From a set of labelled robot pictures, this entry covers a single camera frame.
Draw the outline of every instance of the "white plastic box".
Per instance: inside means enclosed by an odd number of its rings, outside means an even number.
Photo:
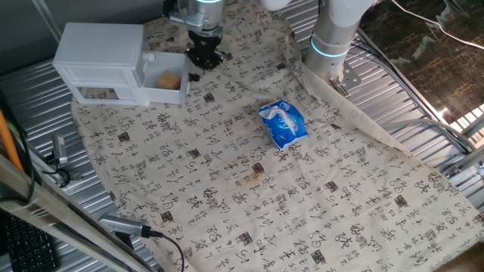
[[[141,25],[68,23],[52,64],[81,104],[185,105],[190,91],[189,59],[150,51]],[[165,70],[181,77],[179,90],[156,88]],[[88,88],[112,88],[118,99],[87,98]]]

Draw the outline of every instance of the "cloth with chinese characters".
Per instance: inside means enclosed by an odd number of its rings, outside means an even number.
[[[228,6],[222,24],[246,4]],[[152,50],[189,43],[166,19],[144,27]],[[192,82],[185,107],[72,102],[119,210],[179,243],[185,271],[425,271],[482,236],[458,189],[309,78],[280,12],[252,6],[220,48],[223,64]],[[280,99],[309,133],[282,151],[257,114]],[[181,269],[173,244],[144,241],[163,269]]]

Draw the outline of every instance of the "white cable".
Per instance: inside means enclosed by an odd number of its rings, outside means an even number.
[[[419,124],[419,123],[420,124],[437,125],[439,127],[445,128],[445,129],[449,130],[450,132],[452,132],[452,134],[455,135],[455,137],[457,138],[458,141],[467,145],[472,151],[476,150],[476,147],[469,141],[469,139],[464,137],[461,133],[459,133],[459,131],[456,131],[450,125],[442,124],[441,122],[437,122],[437,121],[434,121],[434,120],[431,120],[431,119],[412,119],[412,120],[407,120],[407,121],[403,121],[403,122],[396,122],[396,123],[393,123],[393,124],[384,124],[384,125],[381,125],[381,126],[382,126],[382,128],[400,128],[402,126]]]
[[[437,23],[437,22],[434,22],[434,21],[432,21],[432,20],[429,20],[429,19],[427,19],[427,18],[425,18],[425,17],[422,17],[422,16],[420,16],[420,15],[418,15],[418,14],[415,14],[415,13],[413,13],[413,12],[411,12],[411,11],[407,11],[407,10],[406,10],[406,9],[404,9],[404,8],[403,8],[401,5],[399,5],[399,3],[397,3],[395,0],[392,0],[392,2],[393,2],[395,5],[397,5],[397,7],[399,7],[399,8],[400,8],[400,9],[401,9],[403,12],[408,13],[408,14],[411,14],[411,15],[414,15],[415,17],[420,18],[420,19],[422,19],[422,20],[425,20],[425,21],[427,21],[427,22],[429,22],[429,23],[436,24],[437,26],[439,26],[439,27],[440,27],[440,30],[442,30],[442,32],[443,32],[444,34],[446,34],[447,36],[449,36],[449,37],[453,38],[454,40],[456,40],[456,41],[458,41],[458,42],[462,42],[462,43],[463,43],[463,44],[465,44],[465,45],[470,45],[470,46],[476,47],[476,48],[478,48],[478,49],[482,49],[482,50],[484,50],[484,47],[483,47],[483,46],[481,46],[481,45],[476,45],[476,44],[475,44],[475,43],[473,43],[473,42],[467,42],[467,41],[461,40],[461,39],[459,39],[459,38],[457,38],[457,37],[454,37],[454,36],[450,35],[449,33],[447,33],[447,32],[446,32],[446,31],[445,31],[445,30],[442,28],[442,26],[440,25],[440,23]]]

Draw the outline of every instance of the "corrugated metal surface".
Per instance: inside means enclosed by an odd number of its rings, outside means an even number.
[[[63,168],[82,174],[82,181],[71,182],[64,191],[95,218],[105,212],[117,212],[109,194],[88,160],[81,138],[70,117],[71,93],[51,61],[0,78],[0,89],[11,105],[19,123],[29,133],[27,140],[39,153],[52,151],[51,135],[63,134],[69,162]],[[133,239],[136,252],[151,266],[159,267],[139,238]],[[60,240],[55,241],[61,271],[110,270],[86,254]],[[0,258],[0,271],[11,271],[7,256]]]
[[[308,47],[318,7],[314,0],[293,0],[284,10],[301,49]],[[403,87],[387,72],[384,65],[370,54],[352,48],[347,58],[351,67],[361,76],[362,84],[349,90],[351,102],[379,124],[408,119],[430,118],[430,113],[415,99],[415,94]],[[17,114],[20,124],[29,132],[29,142],[43,155],[51,152],[51,134],[63,134],[67,143],[69,171],[82,173],[81,182],[73,182],[65,192],[88,212],[99,218],[105,212],[117,211],[108,193],[88,160],[81,139],[70,118],[70,92],[59,75],[45,61],[38,65],[0,78],[0,88]],[[391,131],[419,159],[442,171],[461,159],[461,148],[454,145],[443,131],[428,125],[419,125]],[[452,178],[472,204],[481,212],[484,200],[484,180],[477,168],[470,168]],[[137,253],[149,264],[157,265],[142,241],[136,240]],[[110,268],[57,241],[60,271],[109,271]],[[9,271],[8,259],[0,258],[0,272]]]

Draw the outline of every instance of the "dark floor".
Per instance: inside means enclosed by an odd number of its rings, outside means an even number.
[[[441,266],[436,272],[482,272],[484,271],[484,247],[482,243],[460,254],[457,258]]]
[[[460,39],[484,45],[483,0],[397,0],[438,20]],[[484,104],[484,51],[445,36],[390,0],[372,7],[360,27],[451,123]]]

